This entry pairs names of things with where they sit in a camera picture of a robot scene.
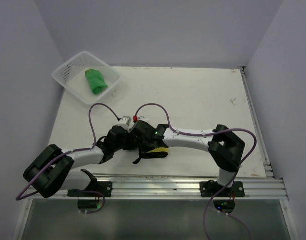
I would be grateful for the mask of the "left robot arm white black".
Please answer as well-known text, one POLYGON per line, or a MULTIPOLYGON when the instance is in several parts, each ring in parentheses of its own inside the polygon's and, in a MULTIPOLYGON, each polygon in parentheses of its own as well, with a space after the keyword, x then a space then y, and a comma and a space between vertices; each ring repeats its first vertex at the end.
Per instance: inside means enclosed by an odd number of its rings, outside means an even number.
POLYGON ((104 164, 119 150, 132 151, 137 141, 132 134, 120 126, 113 126, 104 137, 91 148, 63 150, 55 144, 47 146, 26 168, 23 178, 43 198, 53 196, 62 187, 70 170, 88 165, 104 164))

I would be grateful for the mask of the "green microfiber towel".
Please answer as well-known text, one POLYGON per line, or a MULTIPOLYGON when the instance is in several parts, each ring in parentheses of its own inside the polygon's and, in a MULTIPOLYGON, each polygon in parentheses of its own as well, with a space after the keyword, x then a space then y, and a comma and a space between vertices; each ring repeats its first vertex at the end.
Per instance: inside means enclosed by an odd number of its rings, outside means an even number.
POLYGON ((92 94, 94 95, 99 95, 108 87, 104 81, 103 75, 98 70, 86 70, 85 78, 89 84, 92 94))

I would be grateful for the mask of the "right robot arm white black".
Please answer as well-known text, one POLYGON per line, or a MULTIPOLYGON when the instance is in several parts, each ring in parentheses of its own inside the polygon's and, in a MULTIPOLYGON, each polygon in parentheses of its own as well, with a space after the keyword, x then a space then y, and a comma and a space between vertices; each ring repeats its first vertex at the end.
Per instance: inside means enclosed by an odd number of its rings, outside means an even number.
POLYGON ((232 178, 239 170, 245 143, 226 126, 184 133, 181 129, 172 130, 167 124, 154 128, 139 120, 131 128, 130 135, 139 144, 139 149, 145 152, 161 147, 181 147, 209 153, 219 167, 216 192, 227 196, 233 191, 232 178))

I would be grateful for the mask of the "yellow microfiber towel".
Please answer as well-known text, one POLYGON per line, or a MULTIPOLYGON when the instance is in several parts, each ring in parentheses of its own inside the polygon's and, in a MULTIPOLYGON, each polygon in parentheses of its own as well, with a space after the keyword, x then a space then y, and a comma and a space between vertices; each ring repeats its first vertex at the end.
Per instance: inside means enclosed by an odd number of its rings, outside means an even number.
POLYGON ((168 148, 160 147, 150 151, 143 151, 142 149, 138 150, 138 158, 132 162, 132 164, 138 164, 142 159, 163 159, 168 156, 168 148))

